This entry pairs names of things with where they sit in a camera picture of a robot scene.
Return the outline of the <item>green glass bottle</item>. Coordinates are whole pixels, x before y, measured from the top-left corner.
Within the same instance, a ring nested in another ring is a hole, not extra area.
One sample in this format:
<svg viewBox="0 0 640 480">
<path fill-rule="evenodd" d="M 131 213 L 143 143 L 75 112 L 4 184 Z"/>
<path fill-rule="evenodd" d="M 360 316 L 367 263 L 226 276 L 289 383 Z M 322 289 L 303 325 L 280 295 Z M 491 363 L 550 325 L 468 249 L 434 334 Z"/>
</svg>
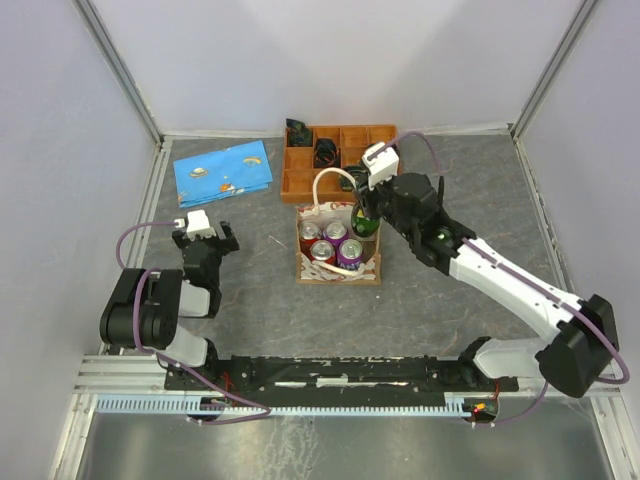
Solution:
<svg viewBox="0 0 640 480">
<path fill-rule="evenodd" d="M 355 236 L 369 238 L 377 232 L 380 221 L 369 218 L 363 207 L 356 203 L 351 212 L 350 224 Z"/>
</svg>

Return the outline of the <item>purple soda can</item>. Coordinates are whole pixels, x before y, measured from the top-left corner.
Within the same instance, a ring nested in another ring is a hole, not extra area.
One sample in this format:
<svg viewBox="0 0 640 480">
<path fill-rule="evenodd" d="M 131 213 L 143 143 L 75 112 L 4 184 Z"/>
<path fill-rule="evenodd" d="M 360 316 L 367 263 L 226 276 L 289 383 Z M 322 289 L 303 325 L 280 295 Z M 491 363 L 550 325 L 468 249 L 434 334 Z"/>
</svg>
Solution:
<svg viewBox="0 0 640 480">
<path fill-rule="evenodd" d="M 363 246 L 356 239 L 348 239 L 341 243 L 336 253 L 337 266 L 344 270 L 355 271 L 363 257 Z"/>
<path fill-rule="evenodd" d="M 338 248 L 342 242 L 349 239 L 349 231 L 346 225 L 334 220 L 326 225 L 323 230 L 323 239 L 329 242 L 333 247 Z"/>
</svg>

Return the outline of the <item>purple soda can front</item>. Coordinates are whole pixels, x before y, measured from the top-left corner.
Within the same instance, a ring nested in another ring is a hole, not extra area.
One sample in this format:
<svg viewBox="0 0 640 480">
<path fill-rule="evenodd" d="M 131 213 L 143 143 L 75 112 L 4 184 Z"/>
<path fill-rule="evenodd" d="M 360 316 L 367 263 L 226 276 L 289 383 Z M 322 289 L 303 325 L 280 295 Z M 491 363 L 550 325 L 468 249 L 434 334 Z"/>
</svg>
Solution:
<svg viewBox="0 0 640 480">
<path fill-rule="evenodd" d="M 355 271 L 363 257 L 363 246 L 356 239 L 348 239 L 341 243 L 336 253 L 337 266 L 344 270 Z"/>
</svg>

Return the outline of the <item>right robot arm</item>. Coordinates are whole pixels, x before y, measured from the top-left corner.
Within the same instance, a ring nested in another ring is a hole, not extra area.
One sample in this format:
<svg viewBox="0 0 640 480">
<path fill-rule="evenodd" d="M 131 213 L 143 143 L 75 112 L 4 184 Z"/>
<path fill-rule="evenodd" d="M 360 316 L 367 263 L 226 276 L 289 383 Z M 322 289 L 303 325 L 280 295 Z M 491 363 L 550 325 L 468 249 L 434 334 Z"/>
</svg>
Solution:
<svg viewBox="0 0 640 480">
<path fill-rule="evenodd" d="M 382 219 L 427 267 L 470 285 L 515 314 L 534 332 L 524 340 L 481 341 L 458 368 L 467 389 L 481 391 L 501 377 L 542 378 L 557 391 L 583 397 L 619 355 L 611 303 L 553 287 L 500 255 L 444 210 L 444 185 L 405 173 L 380 181 L 368 176 L 354 193 L 369 219 Z"/>
</svg>

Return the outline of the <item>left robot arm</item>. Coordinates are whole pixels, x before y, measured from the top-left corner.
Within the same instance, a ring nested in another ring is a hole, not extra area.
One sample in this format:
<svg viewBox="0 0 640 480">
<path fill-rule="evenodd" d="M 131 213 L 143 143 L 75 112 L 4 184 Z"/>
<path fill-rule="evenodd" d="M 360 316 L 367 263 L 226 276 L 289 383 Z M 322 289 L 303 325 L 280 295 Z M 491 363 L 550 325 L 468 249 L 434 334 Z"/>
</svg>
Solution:
<svg viewBox="0 0 640 480">
<path fill-rule="evenodd" d="M 158 353 L 187 366 L 187 379 L 209 390 L 221 378 L 214 343 L 179 324 L 184 318 L 213 318 L 221 304 L 220 267 L 223 258 L 239 249 L 229 222 L 221 230 L 206 226 L 188 230 L 190 222 L 172 232 L 181 252 L 180 269 L 158 269 L 148 276 L 141 268 L 126 268 L 102 313 L 103 343 L 118 348 Z"/>
</svg>

